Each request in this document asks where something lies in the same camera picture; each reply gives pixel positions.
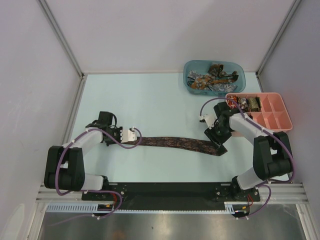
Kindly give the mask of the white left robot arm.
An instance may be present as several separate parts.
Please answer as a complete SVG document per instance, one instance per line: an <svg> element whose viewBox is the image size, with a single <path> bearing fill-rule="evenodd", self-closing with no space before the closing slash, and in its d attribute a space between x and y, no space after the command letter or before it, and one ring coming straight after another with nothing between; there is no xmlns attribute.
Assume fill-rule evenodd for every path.
<svg viewBox="0 0 320 240"><path fill-rule="evenodd" d="M101 111L98 119L85 127L85 131L74 140L48 150L44 174L44 186L59 191L93 191L100 200L110 196L111 188L104 184L108 180L102 175L86 173L84 156L101 143L114 144L121 141L121 127L117 127L116 116Z"/></svg>

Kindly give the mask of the dark brown paisley tie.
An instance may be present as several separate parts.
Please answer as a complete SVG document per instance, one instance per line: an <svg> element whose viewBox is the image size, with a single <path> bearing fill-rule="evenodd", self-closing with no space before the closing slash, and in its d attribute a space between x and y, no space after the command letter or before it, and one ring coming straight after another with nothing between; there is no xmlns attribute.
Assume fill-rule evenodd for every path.
<svg viewBox="0 0 320 240"><path fill-rule="evenodd" d="M175 148L212 156L222 156L228 152L224 146L214 146L211 141L185 137L141 137L140 146Z"/></svg>

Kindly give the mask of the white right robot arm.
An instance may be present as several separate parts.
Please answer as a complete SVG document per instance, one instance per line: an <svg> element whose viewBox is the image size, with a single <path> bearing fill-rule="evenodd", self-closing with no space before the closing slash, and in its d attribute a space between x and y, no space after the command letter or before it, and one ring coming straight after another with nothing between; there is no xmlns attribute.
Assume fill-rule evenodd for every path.
<svg viewBox="0 0 320 240"><path fill-rule="evenodd" d="M219 102L213 109L215 114L200 114L199 120L206 123L204 133L217 154L226 153L224 143L233 132L241 133L253 146L252 167L231 180L230 195L233 199L242 201L249 190L294 172L290 141L285 132L263 127L239 106L230 108L227 102Z"/></svg>

